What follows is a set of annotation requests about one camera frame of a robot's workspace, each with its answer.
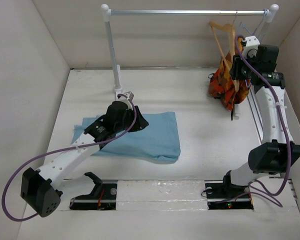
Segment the blue fabric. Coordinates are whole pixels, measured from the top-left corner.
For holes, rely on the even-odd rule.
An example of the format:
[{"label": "blue fabric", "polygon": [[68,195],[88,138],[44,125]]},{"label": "blue fabric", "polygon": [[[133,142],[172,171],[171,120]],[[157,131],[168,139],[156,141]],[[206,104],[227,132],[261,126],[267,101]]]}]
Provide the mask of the blue fabric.
[{"label": "blue fabric", "polygon": [[[98,117],[85,117],[82,125],[75,125],[72,143]],[[94,155],[145,157],[162,163],[175,163],[180,156],[176,114],[164,112],[143,114],[143,117],[148,121],[149,126],[142,131],[128,132],[117,140],[108,143]]]}]

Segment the white tabletop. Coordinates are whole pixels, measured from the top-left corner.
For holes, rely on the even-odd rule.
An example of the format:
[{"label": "white tabletop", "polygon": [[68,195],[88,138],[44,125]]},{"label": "white tabletop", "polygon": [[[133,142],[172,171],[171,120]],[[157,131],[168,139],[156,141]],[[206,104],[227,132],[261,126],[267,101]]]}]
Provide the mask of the white tabletop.
[{"label": "white tabletop", "polygon": [[[207,94],[207,76],[213,72],[213,68],[122,71],[123,87],[134,93],[133,102],[141,113],[176,113],[181,146],[178,161],[154,164],[141,158],[92,156],[67,178],[93,172],[103,180],[220,180],[228,170],[245,163],[249,151],[259,145],[249,103],[245,100],[239,120],[231,121],[230,112]],[[110,70],[72,70],[48,151],[69,146],[74,125],[80,125],[84,117],[104,114],[115,98],[112,88]],[[263,181],[273,191],[281,184],[281,179]],[[152,199],[144,208],[144,197],[153,198],[154,192],[146,191],[143,184],[147,183],[138,184],[133,188],[127,184],[121,190],[116,211],[71,211],[69,203],[63,203],[49,217],[22,223],[18,240],[300,239],[300,214],[288,186],[279,196],[284,208],[253,197],[255,211],[220,211],[207,210],[201,198],[190,199],[196,201],[192,210],[176,205],[169,210],[171,199],[165,198],[160,205]],[[131,201],[134,189],[145,192],[126,204],[123,193]],[[176,198],[187,201],[185,194],[179,191]],[[25,216],[31,213],[27,206]]]}]

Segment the purple cable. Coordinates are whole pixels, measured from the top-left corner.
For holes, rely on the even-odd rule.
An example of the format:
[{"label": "purple cable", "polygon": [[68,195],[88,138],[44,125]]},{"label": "purple cable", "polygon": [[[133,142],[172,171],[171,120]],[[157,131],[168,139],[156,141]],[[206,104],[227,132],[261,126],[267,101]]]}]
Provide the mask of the purple cable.
[{"label": "purple cable", "polygon": [[[118,94],[118,97],[125,97],[125,98],[128,98],[126,95],[124,94]],[[123,133],[121,133],[120,135],[114,137],[114,138],[111,138],[111,139],[108,139],[108,140],[105,140],[105,141],[100,141],[100,142],[96,142],[96,143],[90,143],[90,144],[84,144],[84,145],[79,145],[78,148],[87,148],[87,147],[92,147],[92,146],[95,146],[95,145],[100,145],[100,144],[108,144],[118,138],[121,138],[123,135],[125,135],[127,132],[130,131],[130,129],[135,125],[136,123],[136,120],[137,120],[137,111],[136,111],[136,107],[135,105],[133,104],[133,102],[128,98],[128,101],[130,102],[131,106],[132,106],[132,109],[133,109],[133,112],[134,112],[134,118],[133,118],[133,121],[131,123],[131,125],[127,128],[127,130],[125,130]],[[8,209],[7,209],[7,206],[6,206],[6,196],[7,196],[7,191],[8,191],[8,188],[9,186],[11,185],[11,182],[13,181],[13,179],[16,177],[16,175],[25,167],[27,166],[28,164],[34,162],[35,160],[38,160],[38,159],[41,159],[43,157],[46,157],[46,156],[49,156],[49,155],[52,155],[52,154],[56,154],[56,153],[60,153],[60,152],[65,152],[65,151],[69,151],[69,150],[74,150],[76,149],[75,146],[71,146],[71,147],[66,147],[66,148],[61,148],[61,149],[58,149],[58,150],[54,150],[54,151],[50,151],[50,152],[46,152],[46,153],[43,153],[43,154],[40,154],[38,156],[35,156],[33,158],[31,158],[30,160],[26,161],[24,164],[22,164],[13,174],[12,176],[9,178],[8,182],[6,183],[4,189],[3,189],[3,193],[2,193],[2,197],[1,197],[1,206],[2,206],[2,210],[4,212],[4,214],[12,221],[14,222],[24,222],[24,221],[27,221],[29,219],[32,219],[34,218],[35,216],[38,215],[38,213],[36,214],[33,214],[31,216],[27,216],[25,218],[15,218],[14,216],[12,216],[9,212],[8,212]]]},{"label": "purple cable", "polygon": [[[235,36],[235,49],[237,51],[237,53],[239,54],[241,60],[245,63],[245,65],[252,71],[254,72],[263,82],[264,84],[270,89],[272,95],[273,95],[273,98],[275,100],[276,103],[279,103],[279,98],[276,94],[276,91],[274,90],[274,88],[271,86],[271,84],[253,67],[250,65],[250,63],[245,59],[245,57],[242,55],[241,51],[240,51],[240,48],[238,46],[238,39],[239,38],[242,38],[243,40],[245,39],[245,37],[243,35],[236,35]],[[222,201],[218,201],[217,203],[225,203],[225,202],[228,202],[228,201],[231,201],[233,199],[237,199],[241,196],[244,196],[246,194],[255,194],[255,195],[259,195],[267,200],[269,200],[270,202],[272,202],[273,204],[277,205],[278,207],[282,208],[283,205],[281,204],[281,202],[276,199],[275,197],[278,196],[279,194],[282,193],[282,191],[284,190],[285,188],[285,185],[287,184],[287,181],[288,181],[288,178],[289,178],[289,174],[290,174],[290,168],[291,168],[291,158],[292,158],[292,151],[291,151],[291,145],[290,145],[290,140],[289,140],[289,135],[288,135],[288,131],[286,129],[286,125],[285,125],[285,121],[284,121],[284,117],[282,115],[282,112],[281,112],[281,106],[278,104],[276,105],[276,110],[277,110],[277,113],[278,113],[278,117],[279,117],[279,120],[280,120],[280,123],[281,123],[281,126],[282,126],[282,129],[283,129],[283,133],[284,133],[284,137],[285,137],[285,141],[286,141],[286,148],[287,148],[287,164],[286,164],[286,170],[285,170],[285,176],[283,178],[283,181],[282,181],[282,184],[279,188],[279,190],[276,192],[276,193],[272,193],[270,192],[266,186],[259,180],[255,180],[254,182],[255,183],[258,183],[261,185],[261,187],[263,188],[263,190],[259,189],[259,188],[256,188],[254,186],[251,186],[252,182],[249,182],[248,186],[249,188],[251,189],[254,189],[254,190],[257,190],[258,192],[260,193],[263,193],[265,195],[267,195],[268,197],[272,198],[273,200],[269,199],[268,197],[266,197],[265,195],[262,195],[258,192],[254,192],[254,191],[247,191],[247,192],[243,192],[241,194],[239,194],[238,196],[235,196],[233,198],[229,198],[229,199],[225,199],[225,200],[222,200]]]}]

